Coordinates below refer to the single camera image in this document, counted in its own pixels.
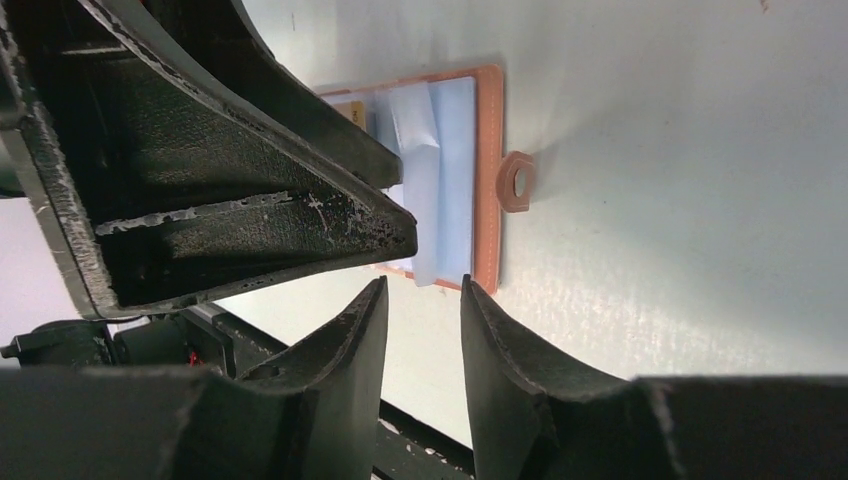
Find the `brown leather card holder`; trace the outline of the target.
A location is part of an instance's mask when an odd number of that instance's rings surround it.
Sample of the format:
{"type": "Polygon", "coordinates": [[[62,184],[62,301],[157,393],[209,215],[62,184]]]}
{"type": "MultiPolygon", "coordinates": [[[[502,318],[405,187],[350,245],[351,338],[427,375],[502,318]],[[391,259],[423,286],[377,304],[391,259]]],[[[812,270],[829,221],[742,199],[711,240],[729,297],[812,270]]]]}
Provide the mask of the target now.
{"type": "Polygon", "coordinates": [[[430,73],[322,98],[332,106],[363,101],[366,132],[402,161],[402,182],[385,192],[417,220],[418,252],[379,269],[455,290],[470,276],[495,293],[502,216],[528,210],[530,193],[518,192],[515,179],[535,173],[532,156],[503,147],[502,68],[430,73]]]}

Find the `gold credit card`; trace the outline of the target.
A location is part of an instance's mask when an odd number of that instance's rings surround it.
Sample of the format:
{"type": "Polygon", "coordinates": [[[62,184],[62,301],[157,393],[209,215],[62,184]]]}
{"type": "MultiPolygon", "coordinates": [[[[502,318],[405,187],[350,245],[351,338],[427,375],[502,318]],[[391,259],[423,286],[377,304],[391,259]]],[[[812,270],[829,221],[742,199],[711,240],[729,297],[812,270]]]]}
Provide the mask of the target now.
{"type": "Polygon", "coordinates": [[[367,111],[363,101],[352,100],[334,103],[333,108],[361,130],[367,130],[367,111]]]}

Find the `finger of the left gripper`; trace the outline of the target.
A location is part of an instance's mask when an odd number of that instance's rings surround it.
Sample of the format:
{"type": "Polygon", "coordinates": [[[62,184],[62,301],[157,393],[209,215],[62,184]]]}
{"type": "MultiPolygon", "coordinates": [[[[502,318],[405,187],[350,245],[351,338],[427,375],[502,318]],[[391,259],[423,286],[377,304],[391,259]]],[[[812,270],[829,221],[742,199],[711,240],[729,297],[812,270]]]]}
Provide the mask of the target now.
{"type": "Polygon", "coordinates": [[[145,8],[232,92],[367,184],[398,184],[398,156],[347,120],[275,58],[242,1],[146,1],[145,8]]]}
{"type": "Polygon", "coordinates": [[[83,317],[416,252],[386,188],[228,89],[145,2],[1,5],[1,139],[83,317]]]}

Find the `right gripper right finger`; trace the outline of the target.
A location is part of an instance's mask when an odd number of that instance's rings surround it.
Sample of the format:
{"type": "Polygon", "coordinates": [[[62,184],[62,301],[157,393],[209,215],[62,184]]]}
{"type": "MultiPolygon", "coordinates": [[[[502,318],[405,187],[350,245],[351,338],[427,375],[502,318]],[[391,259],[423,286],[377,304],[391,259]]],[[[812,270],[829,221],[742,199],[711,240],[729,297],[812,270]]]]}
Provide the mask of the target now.
{"type": "Polygon", "coordinates": [[[843,479],[843,376],[621,379],[461,288],[480,479],[843,479]]]}

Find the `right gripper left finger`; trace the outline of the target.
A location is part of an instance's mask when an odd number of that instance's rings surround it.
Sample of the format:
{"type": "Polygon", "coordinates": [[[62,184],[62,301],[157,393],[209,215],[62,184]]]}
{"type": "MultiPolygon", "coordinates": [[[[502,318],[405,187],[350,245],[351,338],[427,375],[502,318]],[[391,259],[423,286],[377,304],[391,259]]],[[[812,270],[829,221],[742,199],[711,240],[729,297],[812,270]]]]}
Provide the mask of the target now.
{"type": "Polygon", "coordinates": [[[388,283],[229,378],[191,365],[31,365],[1,372],[5,479],[366,479],[388,283]]]}

